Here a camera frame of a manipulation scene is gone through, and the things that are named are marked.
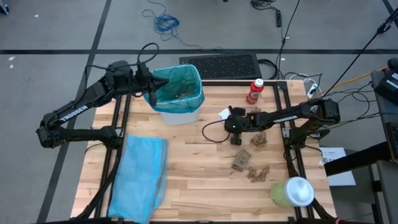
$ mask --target wooden tabletop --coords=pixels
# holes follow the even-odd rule
[[[302,81],[287,81],[292,106],[306,101]],[[254,107],[262,111],[276,111],[272,87],[266,86],[257,104],[246,103],[248,86],[204,86],[205,102],[200,108],[200,119],[191,124],[167,126],[160,115],[144,101],[133,98],[127,122],[127,134],[135,136],[157,136],[169,140],[167,161],[167,191],[162,205],[152,216],[156,221],[287,221],[295,216],[292,208],[278,207],[269,196],[272,184],[289,178],[284,146],[278,124],[266,130],[268,143],[264,147],[250,144],[258,133],[243,133],[242,145],[233,146],[226,141],[216,144],[205,140],[201,129],[205,124],[220,119],[218,113],[228,107],[239,106],[248,111]],[[115,101],[97,108],[94,128],[110,125]],[[300,126],[304,119],[296,120]],[[222,140],[227,133],[223,123],[210,125],[205,134],[214,140]],[[307,145],[319,147],[313,139]],[[248,170],[238,172],[231,168],[240,149],[252,155],[248,167],[261,170],[270,167],[265,182],[252,183],[246,176]],[[91,148],[85,156],[80,182],[71,216],[78,215],[98,190],[104,163],[105,148]],[[310,148],[302,149],[307,179],[315,189],[315,196],[330,215],[335,208],[324,168],[318,165],[321,155]],[[106,213],[108,195],[104,198],[102,215]]]

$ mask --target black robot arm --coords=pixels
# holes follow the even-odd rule
[[[120,145],[119,136],[112,126],[98,130],[65,129],[61,125],[73,117],[93,107],[109,103],[117,96],[136,93],[148,93],[151,105],[156,105],[155,91],[166,85],[169,80],[155,77],[145,64],[137,66],[136,75],[126,61],[110,64],[106,73],[97,82],[89,86],[84,94],[65,106],[44,115],[40,127],[36,130],[43,147],[55,148],[71,141],[102,141],[105,146],[116,148]]]
[[[243,132],[264,131],[274,124],[299,118],[307,118],[308,121],[301,127],[289,130],[292,143],[302,142],[309,134],[313,134],[324,125],[340,122],[338,104],[331,99],[316,99],[301,103],[291,108],[268,112],[256,112],[246,114],[243,108],[229,108],[231,114],[224,123],[227,132],[233,134],[231,144],[240,145],[240,134]]]

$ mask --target gray floor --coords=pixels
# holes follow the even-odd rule
[[[157,0],[168,13],[180,19],[179,33],[189,44],[204,48],[278,49],[280,30],[272,11],[256,11],[249,1],[229,0]],[[389,0],[392,7],[398,0]],[[8,0],[11,13],[0,16],[2,50],[89,50],[93,44],[105,0]],[[295,1],[275,4],[284,18],[290,19]],[[178,40],[162,42],[152,30],[152,20],[141,17],[151,8],[162,8],[145,1],[113,0],[99,42],[99,49],[140,49],[157,42],[161,49],[192,49]],[[382,0],[303,0],[289,31],[286,49],[360,49],[370,39],[388,11]],[[397,27],[379,36],[370,49],[398,49]],[[34,130],[42,116],[76,96],[81,73],[89,55],[0,55],[0,223],[34,223],[59,149],[40,147]],[[116,60],[136,61],[137,55],[96,55],[94,64],[105,66]],[[148,63],[151,69],[178,64],[187,55],[158,55]],[[357,77],[386,65],[396,55],[363,55],[343,80]],[[275,60],[276,54],[257,55]],[[284,54],[282,72],[314,75],[323,73],[321,88],[333,84],[354,55]],[[264,78],[271,75],[261,67]],[[103,75],[93,70],[90,82]],[[339,90],[360,87],[370,78],[348,84]],[[340,103],[342,120],[353,119],[366,109],[366,103],[346,99]],[[90,127],[94,110],[78,117],[76,128]],[[371,104],[370,113],[377,112]],[[321,144],[355,151],[385,140],[379,118],[367,119],[334,129]],[[72,143],[67,152],[48,221],[70,216],[75,190],[83,163],[85,143]],[[333,189],[339,217],[351,218],[369,213],[370,206],[358,198],[344,197],[344,189]],[[370,216],[358,221],[373,222]]]

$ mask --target yellow cable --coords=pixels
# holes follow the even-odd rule
[[[382,68],[379,69],[379,71],[383,71],[383,70],[386,69],[386,68],[388,68],[388,67],[387,67],[387,66],[382,67]],[[360,75],[360,76],[358,76],[358,77],[356,77],[356,78],[353,78],[353,79],[344,81],[344,82],[342,82],[342,83],[339,83],[339,84],[335,85],[333,88],[329,88],[329,89],[327,89],[327,90],[324,90],[324,91],[322,91],[321,93],[325,93],[325,92],[327,92],[327,91],[329,91],[329,90],[331,90],[331,89],[338,88],[338,87],[340,87],[340,86],[342,86],[342,85],[345,85],[345,84],[347,84],[347,83],[352,83],[352,82],[358,81],[358,80],[360,80],[360,79],[362,79],[362,78],[365,78],[365,77],[368,77],[368,76],[370,76],[370,75],[371,75],[370,73],[366,73],[366,74]],[[312,98],[318,97],[321,93],[318,93],[318,94],[314,95]]]

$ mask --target teal plastic bag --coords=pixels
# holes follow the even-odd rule
[[[166,139],[127,136],[113,185],[109,217],[150,222],[167,188],[168,146]]]
[[[166,113],[192,113],[205,100],[201,79],[193,65],[177,65],[152,71],[160,78],[168,78],[169,83],[156,91],[157,103],[152,108]]]

